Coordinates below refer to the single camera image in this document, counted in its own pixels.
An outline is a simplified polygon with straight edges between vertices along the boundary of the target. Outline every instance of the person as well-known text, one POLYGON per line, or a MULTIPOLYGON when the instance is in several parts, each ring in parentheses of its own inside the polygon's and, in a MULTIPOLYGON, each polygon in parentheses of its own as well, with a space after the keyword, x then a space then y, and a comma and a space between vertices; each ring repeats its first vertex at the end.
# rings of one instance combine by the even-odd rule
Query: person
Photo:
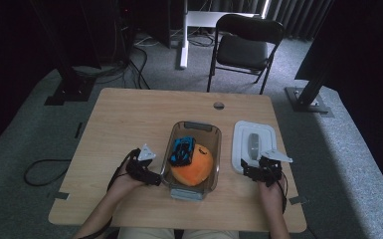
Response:
MULTIPOLYGON (((287 225, 283 216, 282 192, 274 183, 267 187, 264 182, 258 181, 260 202, 268 219, 270 235, 273 239, 288 239, 287 225)), ((118 173, 118 178, 113 182, 105 196, 98 203, 92 214, 73 238, 84 238, 98 232, 111 219, 117 204, 136 187, 143 185, 141 181, 133 179, 126 173, 125 166, 118 173)), ((150 228, 121 228, 118 238, 171 238, 174 239, 173 229, 150 228)), ((185 230, 183 239, 238 239, 238 231, 211 231, 211 230, 185 230)))

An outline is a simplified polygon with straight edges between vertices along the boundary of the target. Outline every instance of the gray carpet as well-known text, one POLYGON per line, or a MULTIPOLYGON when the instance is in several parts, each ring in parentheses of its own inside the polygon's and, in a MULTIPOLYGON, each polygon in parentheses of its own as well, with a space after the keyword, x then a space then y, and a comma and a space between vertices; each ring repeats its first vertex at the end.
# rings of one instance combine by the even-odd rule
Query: gray carpet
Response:
MULTIPOLYGON (((153 90, 205 92, 211 48, 190 45, 188 68, 178 69, 179 49, 144 42, 147 53, 143 70, 153 90)), ((296 113, 285 87, 303 87, 295 73, 310 44, 284 40, 278 49, 265 89, 272 98, 303 210, 310 230, 292 238, 383 238, 383 176, 337 92, 323 88, 320 96, 334 118, 296 113)), ((140 68, 142 52, 133 50, 132 62, 140 68)), ((96 70, 80 67, 93 73, 96 70)), ((56 71, 44 78, 19 109, 0 137, 0 238, 70 238, 77 226, 58 226, 48 221, 54 195, 63 178, 42 187, 27 185, 26 168, 39 159, 68 159, 74 155, 81 135, 79 123, 87 125, 96 98, 106 87, 136 88, 137 72, 129 66, 122 74, 99 78, 88 102, 66 102, 45 107, 61 78, 56 71)), ((212 92, 257 94, 261 84, 253 77, 218 71, 212 92)), ((29 174, 44 182, 64 171, 68 162, 44 163, 29 174)), ((241 238, 267 238, 266 233, 242 232, 241 238)))

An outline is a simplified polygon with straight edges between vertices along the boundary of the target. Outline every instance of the wooden table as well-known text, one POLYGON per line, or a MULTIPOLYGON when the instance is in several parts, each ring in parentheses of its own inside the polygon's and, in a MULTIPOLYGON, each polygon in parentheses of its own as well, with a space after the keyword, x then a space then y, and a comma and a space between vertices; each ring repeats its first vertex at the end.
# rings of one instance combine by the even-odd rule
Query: wooden table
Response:
MULTIPOLYGON (((81 225, 100 199, 125 156, 147 143, 157 154, 149 169, 160 172, 173 126, 183 120, 207 122, 222 132, 220 172, 216 189, 203 201, 173 199, 169 189, 142 186, 128 195, 113 215, 113 226, 178 229, 267 231, 257 184, 232 168, 235 123, 247 120, 275 129, 278 150, 286 152, 271 100, 267 96, 104 89, 96 102, 81 142, 61 186, 67 200, 56 199, 49 215, 55 224, 81 225), (214 103, 224 104, 222 110, 214 103)), ((297 196, 288 163, 288 198, 297 196)), ((300 204, 287 204, 290 232, 306 228, 300 204)))

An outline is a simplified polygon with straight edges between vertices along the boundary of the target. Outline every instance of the chair backrest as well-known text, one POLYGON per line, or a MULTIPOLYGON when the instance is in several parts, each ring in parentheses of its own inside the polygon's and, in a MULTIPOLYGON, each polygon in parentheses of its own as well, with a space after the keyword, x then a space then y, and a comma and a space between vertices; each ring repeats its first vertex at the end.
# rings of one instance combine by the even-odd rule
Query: chair backrest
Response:
POLYGON ((241 38, 279 44, 285 35, 284 26, 276 21, 238 14, 226 14, 216 24, 219 31, 229 32, 241 38))

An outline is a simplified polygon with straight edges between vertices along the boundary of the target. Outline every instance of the black cable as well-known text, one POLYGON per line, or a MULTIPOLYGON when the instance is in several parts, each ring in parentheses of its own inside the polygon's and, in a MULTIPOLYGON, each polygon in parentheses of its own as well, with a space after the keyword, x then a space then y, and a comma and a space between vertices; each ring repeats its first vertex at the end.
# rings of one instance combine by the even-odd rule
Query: black cable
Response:
POLYGON ((113 79, 107 80, 107 81, 105 81, 105 82, 95 82, 95 84, 107 84, 107 83, 111 83, 111 82, 114 82, 114 81, 116 81, 116 80, 118 80, 118 79, 120 79, 120 78, 123 78, 124 75, 125 75, 125 72, 123 72, 122 75, 117 76, 117 77, 115 77, 115 78, 113 78, 113 79))
MULTIPOLYGON (((272 178, 275 180, 275 183, 278 185, 279 189, 282 192, 282 209, 283 209, 283 213, 285 213, 285 209, 287 209, 287 192, 285 193, 284 189, 281 186, 281 183, 275 177, 275 174, 272 172, 272 169, 269 166, 267 167, 267 169, 268 169, 269 173, 272 175, 272 178)), ((282 172, 282 175, 285 177, 285 181, 287 183, 287 177, 285 176, 285 174, 283 172, 282 172)))
POLYGON ((213 47, 214 46, 215 39, 213 36, 209 34, 203 34, 203 35, 192 36, 191 38, 197 38, 197 37, 207 38, 210 40, 210 43, 205 44, 205 43, 197 42, 197 41, 191 40, 190 37, 188 37, 188 42, 197 47, 213 47))
POLYGON ((123 166, 125 165, 125 163, 126 163, 126 161, 128 160, 128 158, 131 156, 131 154, 132 154, 132 151, 129 152, 129 153, 126 155, 126 157, 123 159, 123 161, 122 161, 122 163, 120 164, 120 166, 119 166, 119 167, 116 169, 116 171, 114 172, 112 178, 110 179, 109 184, 107 185, 107 191, 109 191, 109 189, 111 188, 111 186, 113 185, 114 181, 115 181, 117 178, 119 178, 119 177, 121 177, 121 176, 124 176, 124 175, 127 175, 127 174, 128 174, 128 172, 127 172, 127 173, 123 173, 123 174, 121 174, 121 175, 118 175, 118 173, 120 173, 120 171, 122 170, 123 166))
MULTIPOLYGON (((135 79, 135 76, 136 76, 136 73, 135 73, 135 70, 133 68, 130 68, 131 69, 131 74, 132 74, 132 78, 135 79)), ((137 82, 136 81, 133 81, 134 83, 134 86, 136 89, 138 89, 138 85, 137 85, 137 82)))
POLYGON ((306 225, 306 228, 308 229, 308 231, 312 234, 312 236, 313 236, 315 239, 318 238, 317 235, 315 235, 315 233, 311 230, 311 228, 310 228, 308 225, 306 225))
POLYGON ((156 46, 157 44, 159 44, 159 42, 152 37, 145 37, 142 39, 135 39, 133 46, 152 47, 156 46))
POLYGON ((150 86, 148 85, 148 83, 145 81, 145 79, 144 79, 144 76, 142 76, 142 70, 144 69, 144 67, 145 67, 145 65, 147 64, 147 53, 144 51, 144 50, 142 50, 142 49, 140 49, 140 48, 137 48, 137 47, 135 47, 134 46, 134 48, 136 49, 136 50, 138 50, 138 51, 140 51, 140 52, 142 52, 143 54, 144 54, 144 62, 142 63, 142 66, 141 66, 141 68, 138 70, 138 68, 135 66, 135 64, 132 62, 132 61, 130 61, 131 62, 131 65, 135 68, 135 70, 138 72, 138 86, 139 86, 139 88, 140 89, 142 89, 142 86, 141 86, 141 79, 144 81, 144 83, 145 83, 145 85, 147 86, 147 88, 150 90, 150 86))
POLYGON ((111 223, 111 221, 112 221, 112 218, 113 218, 113 217, 110 217, 109 221, 108 221, 102 228, 100 228, 99 231, 97 231, 97 232, 95 232, 95 233, 93 233, 93 234, 91 234, 91 235, 89 235, 89 236, 80 237, 79 239, 95 239, 95 238, 97 238, 98 236, 100 236, 101 234, 103 234, 103 232, 104 232, 105 230, 107 230, 107 228, 109 228, 110 223, 111 223))
MULTIPOLYGON (((96 73, 86 73, 82 71, 75 70, 77 75, 80 77, 83 77, 85 79, 96 79, 96 78, 103 78, 103 77, 111 77, 111 76, 117 76, 119 74, 124 74, 124 71, 127 67, 127 65, 124 62, 116 62, 112 64, 113 68, 105 70, 105 71, 100 71, 96 73)), ((110 80, 107 82, 96 82, 96 84, 105 84, 112 82, 114 80, 110 80)))
POLYGON ((31 182, 27 175, 29 173, 29 171, 35 166, 37 165, 38 163, 41 163, 41 162, 61 162, 61 161, 71 161, 70 159, 42 159, 42 160, 38 160, 38 161, 35 161, 33 162, 32 164, 30 164, 27 169, 24 171, 24 181, 30 185, 30 186, 46 186, 46 185, 49 185, 51 184, 52 182, 58 180, 60 177, 62 177, 67 171, 68 169, 65 169, 61 174, 59 174, 57 177, 51 179, 50 181, 47 181, 47 182, 42 182, 42 183, 36 183, 36 182, 31 182))

